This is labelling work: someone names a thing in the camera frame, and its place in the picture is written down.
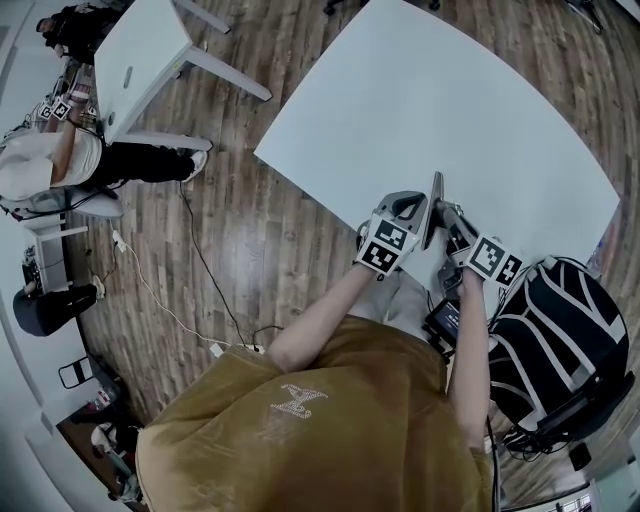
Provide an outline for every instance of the black chair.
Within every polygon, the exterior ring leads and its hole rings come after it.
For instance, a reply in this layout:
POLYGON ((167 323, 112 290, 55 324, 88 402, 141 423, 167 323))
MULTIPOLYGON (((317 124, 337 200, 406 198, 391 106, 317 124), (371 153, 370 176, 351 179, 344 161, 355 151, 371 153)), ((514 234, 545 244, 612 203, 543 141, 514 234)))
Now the black chair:
MULTIPOLYGON (((344 0, 329 0, 326 7, 323 9, 324 13, 327 16, 331 16, 336 12, 334 7, 343 1, 344 0)), ((360 0, 360 7, 364 7, 365 5, 367 5, 368 1, 369 0, 360 0)), ((431 2, 429 3, 429 9, 431 9, 432 11, 437 11, 438 9, 440 9, 440 0, 431 0, 431 2)))

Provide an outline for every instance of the graphic print on shirt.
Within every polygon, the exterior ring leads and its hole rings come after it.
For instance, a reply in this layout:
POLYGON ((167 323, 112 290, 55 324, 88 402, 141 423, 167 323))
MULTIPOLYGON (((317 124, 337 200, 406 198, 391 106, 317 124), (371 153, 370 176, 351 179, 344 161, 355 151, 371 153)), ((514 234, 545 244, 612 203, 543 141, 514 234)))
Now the graphic print on shirt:
POLYGON ((284 404, 271 404, 271 407, 282 412, 293 414, 294 416, 302 418, 303 420, 311 417, 311 411, 309 409, 306 409, 305 406, 302 405, 303 403, 315 398, 329 398, 327 395, 321 393, 320 391, 299 388, 298 386, 294 386, 293 384, 284 384, 280 387, 282 389, 288 389, 289 393, 291 393, 291 396, 293 397, 293 400, 284 404))

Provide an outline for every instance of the black pants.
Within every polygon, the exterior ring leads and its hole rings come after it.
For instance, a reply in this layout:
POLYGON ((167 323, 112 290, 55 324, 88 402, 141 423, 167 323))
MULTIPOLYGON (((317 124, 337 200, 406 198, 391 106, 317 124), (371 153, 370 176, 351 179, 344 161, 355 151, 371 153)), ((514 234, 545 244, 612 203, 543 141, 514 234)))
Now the black pants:
POLYGON ((178 155, 173 149, 116 142, 102 148, 98 167, 82 187, 112 185, 120 180, 141 180, 148 183, 182 181, 192 172, 193 160, 186 155, 178 155))
POLYGON ((56 332, 72 318, 96 303, 96 287, 92 284, 64 292, 49 292, 37 301, 38 323, 43 336, 56 332))

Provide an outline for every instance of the white shirt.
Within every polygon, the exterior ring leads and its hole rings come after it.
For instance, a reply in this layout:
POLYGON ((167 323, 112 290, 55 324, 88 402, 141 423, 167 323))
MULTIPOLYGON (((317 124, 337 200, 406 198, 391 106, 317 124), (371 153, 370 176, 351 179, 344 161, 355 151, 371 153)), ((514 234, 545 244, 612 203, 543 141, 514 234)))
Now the white shirt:
POLYGON ((9 140, 0 154, 0 196, 20 201, 51 187, 87 181, 98 167, 102 143, 78 130, 66 176, 51 183, 53 152, 61 137, 62 133, 29 133, 9 140))

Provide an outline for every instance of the plug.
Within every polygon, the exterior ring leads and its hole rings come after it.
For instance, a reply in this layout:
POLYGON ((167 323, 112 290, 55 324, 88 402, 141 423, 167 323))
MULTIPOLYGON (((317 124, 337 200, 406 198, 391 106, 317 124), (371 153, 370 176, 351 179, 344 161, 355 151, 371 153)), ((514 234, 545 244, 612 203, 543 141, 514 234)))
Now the plug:
POLYGON ((124 238, 122 238, 122 235, 120 235, 117 229, 114 229, 113 233, 111 233, 111 236, 113 237, 113 241, 116 243, 118 249, 120 249, 120 252, 124 253, 127 250, 127 246, 124 243, 124 238))

